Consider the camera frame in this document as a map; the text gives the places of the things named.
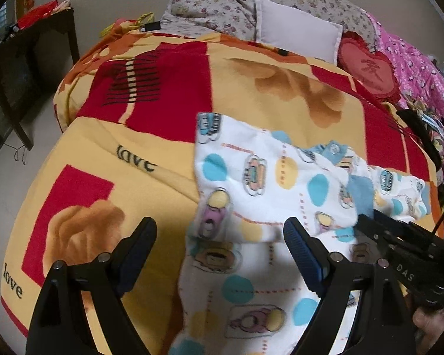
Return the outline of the right hand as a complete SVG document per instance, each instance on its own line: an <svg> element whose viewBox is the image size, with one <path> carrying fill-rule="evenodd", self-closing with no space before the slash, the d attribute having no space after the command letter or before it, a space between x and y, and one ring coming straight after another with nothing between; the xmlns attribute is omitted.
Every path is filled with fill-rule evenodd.
<svg viewBox="0 0 444 355"><path fill-rule="evenodd" d="M423 335L416 345L417 354L426 354L444 331L444 309L428 312L422 307L414 312L413 323Z"/></svg>

